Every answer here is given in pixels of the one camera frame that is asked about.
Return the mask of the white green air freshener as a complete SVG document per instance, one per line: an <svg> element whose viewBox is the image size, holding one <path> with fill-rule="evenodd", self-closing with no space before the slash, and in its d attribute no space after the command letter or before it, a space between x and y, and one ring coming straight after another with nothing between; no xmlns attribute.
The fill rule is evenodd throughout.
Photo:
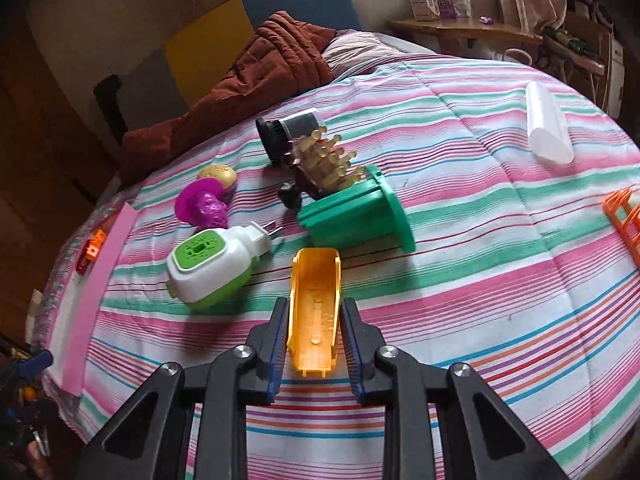
<svg viewBox="0 0 640 480"><path fill-rule="evenodd" d="M193 234L167 257L169 295L193 311L220 304L246 284L280 231L274 222L266 226L250 222Z"/></svg>

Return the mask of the orange plastic scoop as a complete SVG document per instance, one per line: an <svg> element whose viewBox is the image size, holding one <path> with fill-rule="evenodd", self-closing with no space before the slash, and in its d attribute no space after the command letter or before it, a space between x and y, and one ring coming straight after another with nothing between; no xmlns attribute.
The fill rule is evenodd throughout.
<svg viewBox="0 0 640 480"><path fill-rule="evenodd" d="M334 248L299 249L292 262L288 352L303 377L326 378L337 359L342 267Z"/></svg>

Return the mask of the green plastic cup holder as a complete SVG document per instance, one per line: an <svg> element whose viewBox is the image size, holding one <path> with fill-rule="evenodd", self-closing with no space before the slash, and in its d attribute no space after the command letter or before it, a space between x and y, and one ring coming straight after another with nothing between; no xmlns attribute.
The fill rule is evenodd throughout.
<svg viewBox="0 0 640 480"><path fill-rule="evenodd" d="M416 250L408 216L392 186L377 166L364 167L363 180L307 204L298 224L316 247L348 249L391 237L406 254Z"/></svg>

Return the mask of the yellow embossed oval soap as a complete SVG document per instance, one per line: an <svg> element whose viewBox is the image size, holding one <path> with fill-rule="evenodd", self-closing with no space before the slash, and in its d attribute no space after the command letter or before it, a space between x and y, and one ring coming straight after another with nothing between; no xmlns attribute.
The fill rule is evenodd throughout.
<svg viewBox="0 0 640 480"><path fill-rule="evenodd" d="M233 168L223 164L210 164L198 172L199 179L216 179L222 186L224 194L233 193L236 188L238 176Z"/></svg>

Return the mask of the black capped clear jar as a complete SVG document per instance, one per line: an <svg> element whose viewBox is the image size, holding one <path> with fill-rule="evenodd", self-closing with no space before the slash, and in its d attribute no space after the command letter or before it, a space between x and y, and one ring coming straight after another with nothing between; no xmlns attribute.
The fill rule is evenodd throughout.
<svg viewBox="0 0 640 480"><path fill-rule="evenodd" d="M273 167L282 164L282 157L290 151L294 140L309 136L325 125L324 119L314 107L273 120L265 120L263 117L255 120L262 146Z"/></svg>

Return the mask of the pink storage box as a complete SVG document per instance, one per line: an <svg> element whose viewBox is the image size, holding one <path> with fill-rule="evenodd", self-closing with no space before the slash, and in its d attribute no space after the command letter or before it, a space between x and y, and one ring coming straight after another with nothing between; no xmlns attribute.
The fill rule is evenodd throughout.
<svg viewBox="0 0 640 480"><path fill-rule="evenodd" d="M71 396L80 396L84 388L89 344L100 303L136 217L134 208L122 205L96 262L84 276L72 272L55 311L47 343L53 354L48 373L52 382Z"/></svg>

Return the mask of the striped bed cover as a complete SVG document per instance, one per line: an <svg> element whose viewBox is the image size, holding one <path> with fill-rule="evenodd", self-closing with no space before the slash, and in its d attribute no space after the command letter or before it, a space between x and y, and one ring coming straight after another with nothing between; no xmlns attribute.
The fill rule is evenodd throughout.
<svg viewBox="0 0 640 480"><path fill-rule="evenodd" d="M574 160L529 148L525 89L558 102ZM472 365L566 473L586 478L639 417L639 272L602 210L639 183L639 150L590 101L521 65L395 58L271 110L316 108L360 164L381 169L416 250L385 240L345 252L343 292L385 339L437 366ZM231 166L234 224L277 223L273 253L239 295L195 314L166 287L166 258L190 228L179 192L212 162ZM100 303L84 388L49 396L89 440L160 364L212 360L242 342L288 293L306 237L278 200L281 176L252 120L118 194L136 222Z"/></svg>

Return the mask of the orange plastic rack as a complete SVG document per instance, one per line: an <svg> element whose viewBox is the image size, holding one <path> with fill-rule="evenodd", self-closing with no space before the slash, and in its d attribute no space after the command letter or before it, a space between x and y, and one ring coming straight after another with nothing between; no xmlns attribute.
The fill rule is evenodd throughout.
<svg viewBox="0 0 640 480"><path fill-rule="evenodd" d="M640 268L639 194L632 188L623 188L605 197L602 210L616 229L629 255Z"/></svg>

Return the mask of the white translucent tube container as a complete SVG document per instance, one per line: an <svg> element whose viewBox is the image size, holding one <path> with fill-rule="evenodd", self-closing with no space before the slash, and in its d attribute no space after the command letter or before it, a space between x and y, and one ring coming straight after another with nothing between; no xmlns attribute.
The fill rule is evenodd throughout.
<svg viewBox="0 0 640 480"><path fill-rule="evenodd" d="M554 95L538 82L525 89L527 136L530 150L538 158L568 165L575 157L565 116Z"/></svg>

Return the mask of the brown hair brush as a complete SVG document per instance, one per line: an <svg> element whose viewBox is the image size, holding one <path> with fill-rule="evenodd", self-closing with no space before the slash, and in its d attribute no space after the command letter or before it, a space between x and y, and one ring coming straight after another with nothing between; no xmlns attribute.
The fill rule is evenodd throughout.
<svg viewBox="0 0 640 480"><path fill-rule="evenodd" d="M321 200L366 178L363 166L352 163L357 152L346 150L339 134L327 136L327 132L326 127L318 127L308 136L299 136L286 144L280 162L291 170L293 181L282 185L278 192L286 208L299 209L304 194Z"/></svg>

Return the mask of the yellow headboard cushion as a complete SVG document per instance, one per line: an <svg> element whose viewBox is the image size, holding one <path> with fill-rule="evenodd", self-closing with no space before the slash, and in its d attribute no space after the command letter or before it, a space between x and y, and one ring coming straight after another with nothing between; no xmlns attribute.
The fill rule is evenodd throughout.
<svg viewBox="0 0 640 480"><path fill-rule="evenodd" d="M242 0L229 0L169 39L165 58L186 104L192 107L221 82L253 37Z"/></svg>

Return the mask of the rust brown quilted blanket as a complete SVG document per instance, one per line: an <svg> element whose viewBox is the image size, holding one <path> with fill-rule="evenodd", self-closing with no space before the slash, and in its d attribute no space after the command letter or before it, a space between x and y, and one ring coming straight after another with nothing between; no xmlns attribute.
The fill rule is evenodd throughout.
<svg viewBox="0 0 640 480"><path fill-rule="evenodd" d="M221 82L186 114L124 135L122 184L141 182L198 144L331 82L334 76L322 52L336 35L334 28L297 21L284 11L271 14Z"/></svg>

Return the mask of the wooden side table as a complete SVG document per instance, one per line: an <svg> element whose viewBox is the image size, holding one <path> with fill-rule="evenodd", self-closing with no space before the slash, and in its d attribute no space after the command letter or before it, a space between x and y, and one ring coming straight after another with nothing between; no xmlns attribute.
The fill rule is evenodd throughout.
<svg viewBox="0 0 640 480"><path fill-rule="evenodd" d="M395 32L417 32L446 40L466 39L483 41L509 41L516 44L539 46L544 38L534 32L524 32L515 26L501 23L484 24L475 18L456 20L418 21L413 18L388 21Z"/></svg>

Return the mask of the striped pillow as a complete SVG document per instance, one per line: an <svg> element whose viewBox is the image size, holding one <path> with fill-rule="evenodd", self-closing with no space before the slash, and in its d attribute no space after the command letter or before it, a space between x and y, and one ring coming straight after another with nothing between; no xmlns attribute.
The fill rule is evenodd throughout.
<svg viewBox="0 0 640 480"><path fill-rule="evenodd" d="M384 44L373 32L346 29L339 32L322 52L334 78L351 68L377 58L399 54L400 50Z"/></svg>

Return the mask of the purple small box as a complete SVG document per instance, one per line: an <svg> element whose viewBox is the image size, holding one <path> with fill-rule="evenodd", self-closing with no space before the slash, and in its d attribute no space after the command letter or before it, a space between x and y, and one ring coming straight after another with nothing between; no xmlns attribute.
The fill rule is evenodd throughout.
<svg viewBox="0 0 640 480"><path fill-rule="evenodd" d="M436 0L436 2L442 20L455 20L458 17L454 0Z"/></svg>

